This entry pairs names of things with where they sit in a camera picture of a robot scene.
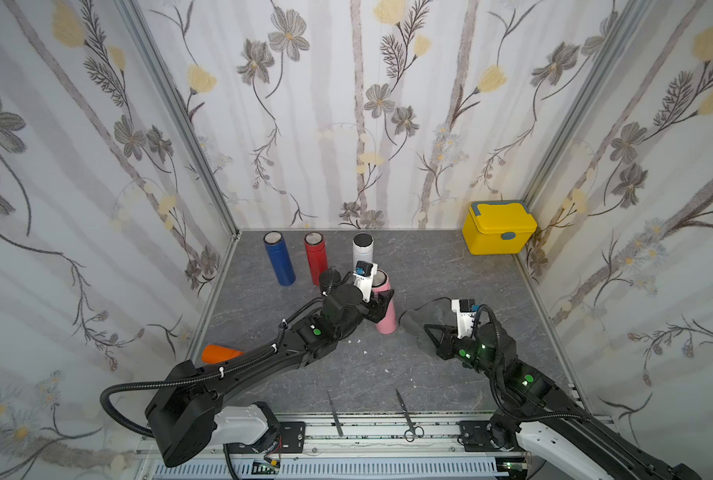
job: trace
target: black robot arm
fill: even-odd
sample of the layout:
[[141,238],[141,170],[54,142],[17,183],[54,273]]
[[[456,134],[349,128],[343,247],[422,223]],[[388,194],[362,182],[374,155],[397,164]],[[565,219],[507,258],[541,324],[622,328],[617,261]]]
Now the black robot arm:
[[[470,335],[457,338],[455,326],[425,325],[424,330],[434,342],[439,357],[444,360],[455,357],[464,367],[481,372],[489,379],[498,407],[486,428],[494,447],[514,448],[522,423],[541,422],[579,448],[611,478],[700,479],[684,464],[671,467],[647,454],[577,406],[552,379],[519,360],[516,342],[489,306],[474,306],[473,300],[470,304],[475,310]],[[487,313],[489,322],[480,324],[483,312]]]
[[[226,362],[199,368],[190,360],[181,362],[162,382],[109,387],[101,394],[103,409],[122,426],[153,437],[166,466],[186,462],[215,443],[211,442],[217,429],[215,416],[224,409],[227,400],[269,376],[323,358],[363,320],[378,322],[385,316],[394,290],[372,293],[369,301],[364,301],[365,294],[350,280],[352,276],[347,276],[336,286],[330,284],[323,297],[307,302],[283,320],[273,341]],[[114,393],[146,389],[157,390],[145,409],[150,429],[131,422],[110,401]],[[258,402],[256,406],[268,425],[266,433],[253,444],[260,452],[271,447],[278,436],[279,423],[264,403]]]

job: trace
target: blue thermos bottle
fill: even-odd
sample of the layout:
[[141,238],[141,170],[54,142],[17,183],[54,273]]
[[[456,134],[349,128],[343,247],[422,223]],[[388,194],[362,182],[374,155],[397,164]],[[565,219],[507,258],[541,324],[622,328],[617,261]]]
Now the blue thermos bottle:
[[280,285],[292,285],[295,282],[295,272],[282,233],[269,232],[263,237],[263,242]]

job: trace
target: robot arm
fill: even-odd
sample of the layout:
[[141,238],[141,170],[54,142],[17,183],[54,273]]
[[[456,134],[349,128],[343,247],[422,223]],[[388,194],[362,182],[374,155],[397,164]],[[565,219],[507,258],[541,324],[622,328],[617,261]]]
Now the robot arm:
[[[453,310],[458,323],[460,306],[475,312],[468,324],[463,320],[467,335],[460,335],[457,326],[425,325],[424,330],[439,357],[455,357],[489,379],[498,407],[486,428],[492,446],[508,450],[519,445],[577,480],[700,479],[688,466],[671,467],[612,432],[543,372],[519,360],[516,342],[489,306],[474,306],[473,300],[460,300],[457,305]],[[483,312],[490,321],[480,325]]]
[[[162,382],[109,387],[101,394],[103,409],[122,426],[154,437],[168,467],[186,462],[208,445],[243,443],[265,451],[280,434],[280,424],[268,406],[257,402],[224,408],[224,403],[269,376],[323,358],[363,320],[379,322],[385,316],[394,291],[371,293],[376,268],[359,264],[361,269],[357,265],[354,274],[336,285],[330,283],[323,297],[283,320],[274,341],[214,365],[197,368],[190,360],[181,362]],[[331,272],[330,278],[340,275]],[[114,393],[144,389],[157,390],[145,409],[150,430],[121,415],[109,400]]]

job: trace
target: gray marble floor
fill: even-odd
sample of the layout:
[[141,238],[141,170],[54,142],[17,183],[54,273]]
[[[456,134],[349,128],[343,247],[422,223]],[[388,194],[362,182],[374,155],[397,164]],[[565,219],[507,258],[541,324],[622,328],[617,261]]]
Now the gray marble floor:
[[[330,265],[344,274],[351,266],[350,230],[325,231]],[[508,333],[517,341],[519,356],[566,387],[556,353],[537,317],[514,259],[509,255],[473,256],[455,230],[377,230],[373,260],[389,274],[395,289],[397,315],[439,296],[474,298],[488,303]],[[276,282],[263,244],[264,232],[245,231],[236,247],[227,279],[208,325],[204,345],[213,343],[251,350],[274,338],[276,326],[313,298],[318,290],[304,248],[304,232],[285,232],[296,282]],[[411,320],[433,322],[448,304],[431,304]],[[233,405],[263,400],[275,412],[328,412],[327,391],[341,412],[399,410],[394,389],[399,389],[410,410],[424,412],[494,409],[487,379],[463,369],[456,360],[429,354],[427,339],[408,331],[409,316],[391,335],[382,335],[363,322],[348,340],[322,360],[304,369],[286,372],[261,382],[234,397]]]

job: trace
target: scissors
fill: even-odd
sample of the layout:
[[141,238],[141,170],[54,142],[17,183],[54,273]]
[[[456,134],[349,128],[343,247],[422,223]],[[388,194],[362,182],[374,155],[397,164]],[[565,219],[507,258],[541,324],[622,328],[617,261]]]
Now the scissors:
[[409,426],[409,428],[405,431],[405,440],[407,442],[414,442],[416,438],[423,438],[425,431],[423,430],[423,427],[416,427],[415,424],[412,423],[412,420],[409,418],[409,412],[407,412],[407,406],[401,398],[401,393],[399,393],[399,389],[396,390],[396,398],[399,399],[401,411],[405,414],[405,418],[407,418],[407,425]]

